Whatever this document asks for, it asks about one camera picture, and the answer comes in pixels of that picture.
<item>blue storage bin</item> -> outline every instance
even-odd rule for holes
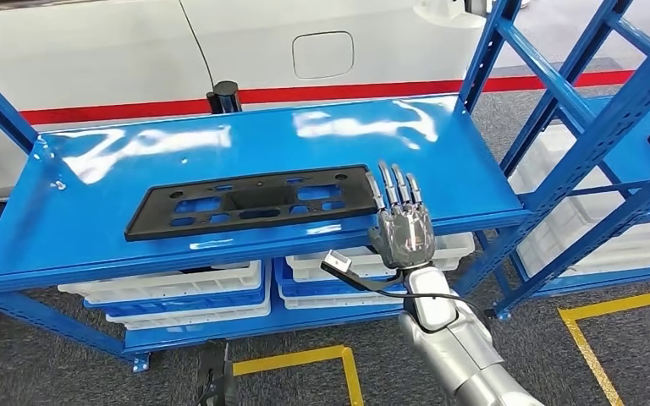
[[[258,288],[251,290],[96,304],[89,303],[88,300],[84,299],[83,305],[87,309],[103,310],[107,315],[110,315],[111,317],[122,317],[127,315],[150,315],[167,311],[258,305],[265,300],[265,269],[265,261],[262,261],[261,284]]]
[[[293,269],[288,265],[285,258],[273,260],[273,271],[275,281],[280,286],[283,296],[319,296],[328,294],[357,294],[362,293],[347,283],[335,281],[296,282],[293,280]],[[389,277],[369,277],[371,281],[386,281]],[[387,289],[388,292],[402,292],[405,287],[399,283]]]

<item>red stripe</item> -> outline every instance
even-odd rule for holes
[[[633,71],[591,72],[582,74],[577,86],[621,85]],[[462,80],[437,80],[429,82],[376,83],[367,85],[331,85],[309,87],[282,87],[270,89],[243,89],[240,100],[244,104],[305,102],[342,99],[367,99],[372,97],[417,96],[435,93],[453,93],[460,90]],[[490,78],[484,91],[532,91],[543,89],[537,76]],[[117,120],[124,118],[155,118],[210,112],[205,99],[152,101],[147,103],[118,104],[25,110],[21,114],[34,125],[79,123]]]

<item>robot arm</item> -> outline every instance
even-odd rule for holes
[[[433,282],[443,283],[435,288]],[[433,294],[454,291],[441,290],[447,286],[444,273],[434,266],[412,272],[405,279],[409,293]],[[399,315],[399,326],[407,342],[424,359],[438,382],[457,404],[462,405],[542,405],[504,369],[502,357],[492,345],[492,336],[465,302],[452,299],[422,298],[425,303],[416,305],[416,315],[404,311]],[[441,314],[454,314],[454,319],[436,332],[423,326],[427,320]]]
[[[542,405],[522,388],[502,366],[492,336],[470,306],[458,300],[444,273],[432,264],[435,239],[429,212],[411,174],[392,166],[396,184],[380,162],[389,208],[384,204],[371,173],[368,179],[377,203],[377,227],[370,230],[373,248],[385,266],[397,274],[386,283],[359,278],[351,261],[330,251],[322,269],[360,290],[384,292],[395,283],[407,289],[405,311],[399,325],[407,342],[419,353],[442,388],[465,406]]]

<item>white plastic bin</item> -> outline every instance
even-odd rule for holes
[[[156,299],[192,294],[250,290],[261,286],[261,262],[212,266],[217,271],[164,272],[137,277],[58,285],[58,290],[80,294],[92,304]]]
[[[547,128],[532,143],[517,169],[510,176],[510,185],[518,193],[533,191],[564,154],[574,145],[575,138],[564,125]],[[578,185],[587,189],[611,184],[604,173],[595,167]],[[581,195],[565,198],[527,237],[524,248],[518,249],[527,272],[531,275],[541,270],[557,255],[577,241],[599,221],[618,207],[624,198],[619,192]],[[527,257],[535,250],[542,260]],[[619,237],[610,239],[584,258],[572,269],[579,272],[609,272],[638,269],[650,266],[650,223],[639,224]]]
[[[128,330],[142,330],[146,328],[183,326],[214,321],[262,317],[270,314],[271,278],[271,272],[266,272],[265,300],[260,304],[217,307],[203,310],[169,311],[166,313],[154,313],[150,315],[127,315],[122,317],[111,317],[106,315],[106,320],[111,321],[112,323],[121,323]]]
[[[402,299],[390,298],[374,292],[363,292],[361,294],[325,294],[319,296],[283,296],[283,290],[278,287],[278,291],[280,297],[285,302],[285,309],[288,310],[402,304]]]
[[[517,255],[520,256],[525,272],[529,277],[533,277],[541,271],[551,260],[544,260],[539,251],[534,248],[530,241],[524,241],[517,247]],[[641,257],[637,253],[623,253],[622,256],[609,258],[609,261],[590,262],[587,265],[570,266],[560,275],[560,277],[574,277],[580,275],[591,275],[595,273],[627,271],[630,269],[642,269],[650,267],[650,256]]]
[[[457,269],[462,257],[468,256],[475,250],[472,233],[459,233],[436,237],[438,249],[432,258],[436,267],[443,271]],[[339,250],[340,253],[352,260],[350,268],[360,277],[384,277],[394,275],[394,269],[383,265],[380,255],[373,254],[366,247]],[[293,268],[293,280],[296,282],[314,282],[336,279],[320,269],[320,262],[327,252],[295,255],[286,258],[288,265]]]

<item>yellow line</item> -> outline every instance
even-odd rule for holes
[[[592,370],[594,377],[597,378],[599,386],[602,387],[602,390],[604,391],[604,395],[609,399],[612,406],[624,406],[619,394],[616,392],[616,389],[614,389],[614,385],[612,385],[612,381],[609,380],[607,373],[604,372],[604,368],[599,364],[599,359],[594,355],[592,347],[589,346],[587,339],[584,338],[584,334],[581,333],[579,326],[577,326],[576,319],[567,317],[565,312],[566,310],[559,310],[559,315],[561,315],[562,320],[565,321],[565,325],[574,338],[576,346],[581,352],[581,356],[584,357],[584,360],[589,365],[589,369]]]
[[[617,300],[610,300],[609,302],[602,302],[582,306],[575,309],[560,310],[559,313],[562,318],[569,318],[572,320],[586,319],[587,317],[595,317],[597,315],[607,315],[622,310],[636,309],[637,307],[649,306],[650,294],[640,294],[630,298],[623,298]]]
[[[336,359],[342,356],[344,349],[345,347],[342,345],[333,345],[332,347],[311,349],[308,351],[300,351],[299,353],[241,361],[233,364],[233,375],[247,375],[263,370],[276,370],[278,368],[310,364],[326,359]]]
[[[365,402],[362,400],[360,380],[357,379],[357,368],[355,368],[355,357],[352,355],[352,349],[349,347],[343,348],[342,357],[345,381],[347,382],[348,394],[350,395],[350,404],[352,406],[362,406]]]

